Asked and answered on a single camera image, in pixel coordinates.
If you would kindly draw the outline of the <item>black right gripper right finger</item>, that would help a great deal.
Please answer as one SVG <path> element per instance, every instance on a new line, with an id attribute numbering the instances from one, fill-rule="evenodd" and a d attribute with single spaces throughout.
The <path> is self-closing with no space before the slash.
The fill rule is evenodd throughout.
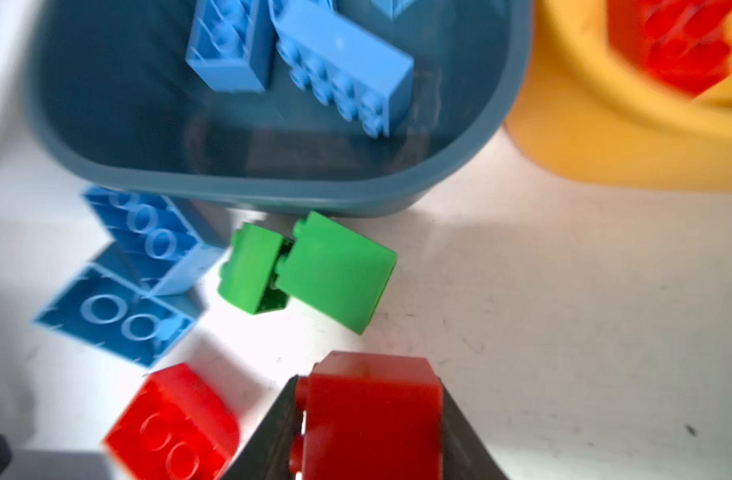
<path id="1" fill-rule="evenodd" d="M 441 450 L 443 480 L 508 480 L 443 380 Z"/>

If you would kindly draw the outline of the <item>red lego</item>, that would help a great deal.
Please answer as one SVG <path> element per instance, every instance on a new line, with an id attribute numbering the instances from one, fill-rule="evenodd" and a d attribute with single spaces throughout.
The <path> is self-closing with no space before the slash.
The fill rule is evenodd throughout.
<path id="1" fill-rule="evenodd" d="M 227 403 L 180 363 L 148 376 L 104 445 L 135 479 L 219 479 L 240 436 Z"/>
<path id="2" fill-rule="evenodd" d="M 731 74 L 732 1 L 606 2 L 610 48 L 648 76 L 696 97 Z"/>
<path id="3" fill-rule="evenodd" d="M 443 387 L 425 358 L 333 351 L 299 378 L 303 479 L 439 479 Z"/>

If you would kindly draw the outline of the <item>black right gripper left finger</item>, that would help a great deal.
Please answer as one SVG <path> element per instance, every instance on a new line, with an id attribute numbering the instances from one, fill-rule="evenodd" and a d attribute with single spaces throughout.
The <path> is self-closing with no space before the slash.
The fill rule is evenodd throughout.
<path id="1" fill-rule="evenodd" d="M 303 413 L 296 400 L 300 376 L 288 380 L 223 480 L 291 480 L 292 448 L 301 433 Z"/>

